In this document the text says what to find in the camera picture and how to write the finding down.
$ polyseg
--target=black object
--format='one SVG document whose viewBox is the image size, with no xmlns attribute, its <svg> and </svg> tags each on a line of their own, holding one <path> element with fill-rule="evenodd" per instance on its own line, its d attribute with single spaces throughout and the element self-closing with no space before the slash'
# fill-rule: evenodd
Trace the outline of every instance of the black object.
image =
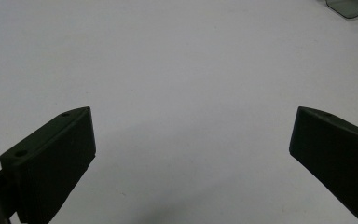
<svg viewBox="0 0 358 224">
<path fill-rule="evenodd" d="M 0 156 L 0 224 L 49 223 L 95 157 L 91 111 L 52 119 Z"/>
<path fill-rule="evenodd" d="M 290 153 L 358 217 L 358 127 L 300 107 Z"/>
<path fill-rule="evenodd" d="M 358 0 L 326 0 L 326 4 L 346 19 L 358 17 Z"/>
</svg>

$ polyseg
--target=white table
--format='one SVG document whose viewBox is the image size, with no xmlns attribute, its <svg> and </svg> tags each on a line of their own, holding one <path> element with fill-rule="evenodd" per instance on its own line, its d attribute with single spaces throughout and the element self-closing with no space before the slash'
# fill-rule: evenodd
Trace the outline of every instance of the white table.
<svg viewBox="0 0 358 224">
<path fill-rule="evenodd" d="M 84 105 L 52 224 L 358 223 L 288 151 L 300 105 L 358 126 L 358 20 L 324 2 L 0 0 L 0 155 Z"/>
</svg>

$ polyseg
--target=screw hole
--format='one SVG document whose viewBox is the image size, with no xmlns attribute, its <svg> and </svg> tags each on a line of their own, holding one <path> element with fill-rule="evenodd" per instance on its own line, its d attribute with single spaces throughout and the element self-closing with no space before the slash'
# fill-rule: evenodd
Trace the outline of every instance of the screw hole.
<svg viewBox="0 0 358 224">
<path fill-rule="evenodd" d="M 23 157 L 27 154 L 28 152 L 26 150 L 21 150 L 16 152 L 16 154 L 14 154 L 16 157 Z"/>
</svg>

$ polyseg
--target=tabletop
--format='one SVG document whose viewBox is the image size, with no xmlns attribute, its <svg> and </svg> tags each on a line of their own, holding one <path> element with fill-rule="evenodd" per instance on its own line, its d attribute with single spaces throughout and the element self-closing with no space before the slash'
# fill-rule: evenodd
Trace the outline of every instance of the tabletop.
<svg viewBox="0 0 358 224">
<path fill-rule="evenodd" d="M 358 126 L 358 19 L 323 1 L 0 0 L 0 155 L 81 106 L 52 224 L 358 223 L 288 149 L 299 106 Z"/>
</svg>

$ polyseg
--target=white surface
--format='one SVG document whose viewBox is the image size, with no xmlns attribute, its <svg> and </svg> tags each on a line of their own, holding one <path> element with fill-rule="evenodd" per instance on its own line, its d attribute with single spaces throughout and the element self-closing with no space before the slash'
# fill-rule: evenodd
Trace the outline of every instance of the white surface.
<svg viewBox="0 0 358 224">
<path fill-rule="evenodd" d="M 358 125 L 358 21 L 323 2 L 0 0 L 0 154 L 83 105 L 53 224 L 358 223 L 288 152 L 300 105 Z"/>
</svg>

